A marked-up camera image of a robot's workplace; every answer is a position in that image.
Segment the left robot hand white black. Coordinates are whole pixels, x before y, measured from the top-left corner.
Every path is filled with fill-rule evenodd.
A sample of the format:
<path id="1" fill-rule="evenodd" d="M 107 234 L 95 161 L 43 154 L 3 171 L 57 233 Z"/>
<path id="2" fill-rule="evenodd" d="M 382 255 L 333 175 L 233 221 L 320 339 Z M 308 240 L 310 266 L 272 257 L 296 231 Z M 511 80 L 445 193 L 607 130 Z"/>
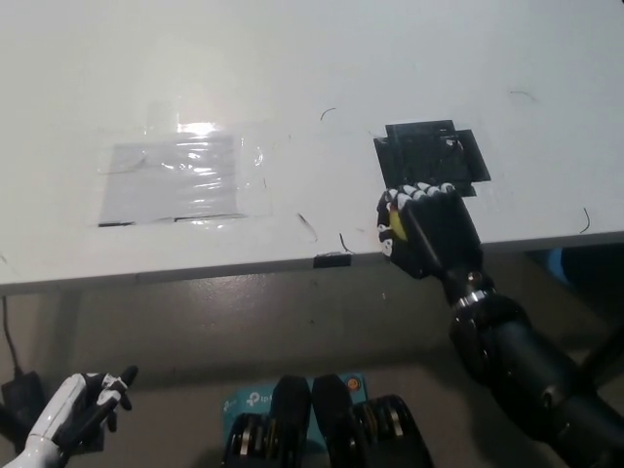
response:
<path id="1" fill-rule="evenodd" d="M 119 376 L 110 373 L 74 373 L 53 395 L 30 430 L 27 449 L 50 449 L 69 455 L 118 429 L 118 409 L 130 410 L 128 391 L 138 367 Z"/>

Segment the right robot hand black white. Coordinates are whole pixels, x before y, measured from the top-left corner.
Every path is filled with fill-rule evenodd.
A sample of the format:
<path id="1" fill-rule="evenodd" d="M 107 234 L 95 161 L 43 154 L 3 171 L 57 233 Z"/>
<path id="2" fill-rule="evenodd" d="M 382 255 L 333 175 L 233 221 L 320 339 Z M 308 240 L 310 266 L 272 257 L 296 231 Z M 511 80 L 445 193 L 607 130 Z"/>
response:
<path id="1" fill-rule="evenodd" d="M 482 268 L 479 236 L 452 184 L 390 188 L 376 210 L 383 254 L 412 277 L 443 280 L 455 270 Z"/>

